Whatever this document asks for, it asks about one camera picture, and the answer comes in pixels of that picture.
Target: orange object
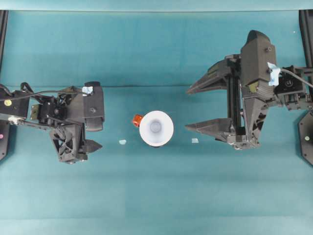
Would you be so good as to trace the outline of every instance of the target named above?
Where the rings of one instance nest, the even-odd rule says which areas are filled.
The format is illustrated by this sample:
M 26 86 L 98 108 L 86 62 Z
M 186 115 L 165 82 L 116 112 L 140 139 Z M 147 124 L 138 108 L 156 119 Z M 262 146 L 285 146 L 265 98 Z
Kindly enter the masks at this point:
M 133 124 L 134 124 L 134 126 L 139 127 L 142 118 L 143 118 L 142 115 L 136 114 L 136 115 L 134 116 L 134 118 L 133 118 Z

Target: yellow label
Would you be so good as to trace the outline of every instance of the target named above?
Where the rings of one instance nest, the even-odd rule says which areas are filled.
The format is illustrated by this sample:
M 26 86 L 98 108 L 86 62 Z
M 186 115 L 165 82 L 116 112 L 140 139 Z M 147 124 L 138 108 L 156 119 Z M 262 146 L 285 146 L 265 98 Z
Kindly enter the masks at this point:
M 12 101 L 11 101 L 10 99 L 6 99 L 6 100 L 4 101 L 4 105 L 5 105 L 5 106 L 11 106 L 11 105 L 12 105 Z

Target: screw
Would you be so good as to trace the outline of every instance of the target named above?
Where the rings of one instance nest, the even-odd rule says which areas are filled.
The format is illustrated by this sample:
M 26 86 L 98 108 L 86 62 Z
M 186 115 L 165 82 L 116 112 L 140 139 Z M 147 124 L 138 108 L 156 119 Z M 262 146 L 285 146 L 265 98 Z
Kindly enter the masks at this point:
M 90 108 L 90 112 L 95 113 L 97 110 L 95 108 Z

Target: cable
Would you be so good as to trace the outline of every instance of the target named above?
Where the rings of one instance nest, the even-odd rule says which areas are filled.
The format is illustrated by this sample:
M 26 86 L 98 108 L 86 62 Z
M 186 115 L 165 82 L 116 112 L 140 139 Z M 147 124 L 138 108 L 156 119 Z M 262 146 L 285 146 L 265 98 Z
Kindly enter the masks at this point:
M 310 82 L 306 81 L 305 79 L 303 79 L 302 77 L 299 77 L 297 74 L 289 71 L 289 70 L 286 70 L 286 69 L 281 69 L 281 72 L 285 72 L 291 76 L 293 76 L 294 78 L 300 80 L 301 82 L 303 82 L 304 84 L 308 85 L 309 87 L 313 88 L 313 84 L 311 84 Z
M 45 94 L 45 93 L 58 93 L 58 94 L 85 94 L 87 96 L 90 96 L 91 94 L 88 94 L 86 92 L 63 92 L 63 91 L 42 91 L 42 92 L 36 92 L 33 94 L 27 94 L 24 96 L 19 96 L 19 97 L 14 97 L 14 98 L 7 98 L 9 100 L 18 100 L 18 99 L 25 99 L 25 98 L 29 98 L 29 97 L 34 97 L 37 96 L 39 94 Z
M 3 89 L 5 93 L 7 93 L 9 96 L 13 96 L 13 94 L 10 92 L 10 90 L 5 86 L 0 84 L 0 89 Z

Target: light blue fragment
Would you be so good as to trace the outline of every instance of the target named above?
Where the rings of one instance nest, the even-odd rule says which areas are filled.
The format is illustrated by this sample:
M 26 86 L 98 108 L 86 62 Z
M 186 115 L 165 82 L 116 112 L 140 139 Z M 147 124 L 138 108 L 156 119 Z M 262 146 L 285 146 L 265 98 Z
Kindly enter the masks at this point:
M 279 73 L 280 68 L 275 64 L 268 62 L 268 67 L 270 69 L 270 81 L 268 82 L 269 86 L 278 86 L 279 85 Z

